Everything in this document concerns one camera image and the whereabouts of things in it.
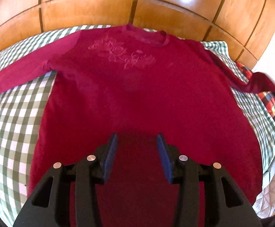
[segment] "white quilted fabric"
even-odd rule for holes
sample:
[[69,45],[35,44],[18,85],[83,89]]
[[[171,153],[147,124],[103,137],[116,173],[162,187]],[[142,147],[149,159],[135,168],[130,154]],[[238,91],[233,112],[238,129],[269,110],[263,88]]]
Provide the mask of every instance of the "white quilted fabric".
[[260,218],[272,216],[275,209],[275,174],[269,185],[257,196],[253,209]]

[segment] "checkered fabric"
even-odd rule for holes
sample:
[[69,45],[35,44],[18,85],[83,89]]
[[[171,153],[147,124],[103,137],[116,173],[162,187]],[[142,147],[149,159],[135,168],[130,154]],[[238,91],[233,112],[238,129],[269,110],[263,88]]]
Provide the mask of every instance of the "checkered fabric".
[[[250,79],[253,72],[245,67],[243,64],[237,62],[237,67],[240,71],[246,76],[247,79]],[[262,100],[263,104],[265,105],[268,113],[271,115],[275,122],[275,96],[271,92],[262,92],[258,94],[259,98]]]
[[[110,26],[75,26],[45,32],[0,52],[0,70],[28,53],[78,30]],[[225,42],[202,42],[244,82],[246,77],[230,60]],[[42,114],[54,84],[55,72],[0,94],[0,217],[12,226],[27,197],[30,165]],[[232,90],[238,106],[252,125],[267,170],[275,154],[275,123],[257,95]]]

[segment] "mattress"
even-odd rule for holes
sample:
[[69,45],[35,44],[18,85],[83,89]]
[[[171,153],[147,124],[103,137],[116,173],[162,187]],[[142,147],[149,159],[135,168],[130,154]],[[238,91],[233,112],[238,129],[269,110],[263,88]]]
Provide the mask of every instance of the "mattress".
[[[109,26],[75,26],[27,38],[0,52],[0,70],[28,53],[78,30],[107,27]],[[239,79],[248,81],[230,59],[225,42],[202,44],[217,55]],[[0,217],[7,226],[13,225],[26,201],[30,165],[55,74],[54,71],[48,72],[0,94]],[[259,166],[263,167],[265,173],[275,156],[275,121],[258,95],[231,90],[258,138],[262,153],[262,165]]]

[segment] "gingham bedsheet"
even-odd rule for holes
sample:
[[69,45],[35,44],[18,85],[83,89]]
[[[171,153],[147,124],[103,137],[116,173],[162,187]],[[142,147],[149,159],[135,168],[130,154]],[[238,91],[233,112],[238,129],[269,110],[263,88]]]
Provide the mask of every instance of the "gingham bedsheet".
[[[75,26],[27,38],[0,52],[0,70],[28,53],[78,30],[107,27],[110,26]],[[247,78],[230,60],[225,42],[202,44],[217,55],[236,76],[247,82]],[[26,185],[34,147],[55,74],[54,71],[49,72],[0,94],[0,217],[7,226],[13,225],[26,201]],[[257,95],[234,89],[232,92],[258,138],[265,172],[275,155],[275,123]]]

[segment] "green checkered cloth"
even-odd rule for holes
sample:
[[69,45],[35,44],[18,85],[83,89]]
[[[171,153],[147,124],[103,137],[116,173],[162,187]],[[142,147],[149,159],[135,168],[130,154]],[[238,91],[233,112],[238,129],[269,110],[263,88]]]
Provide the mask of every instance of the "green checkered cloth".
[[[108,27],[110,26],[75,26],[27,38],[0,52],[0,70],[28,53],[78,30]],[[225,42],[202,43],[242,81],[247,82],[230,60]],[[30,165],[55,74],[55,71],[49,72],[0,94],[0,217],[7,226],[13,225],[27,198]],[[265,172],[275,154],[275,123],[257,95],[234,89],[232,92],[258,138]]]

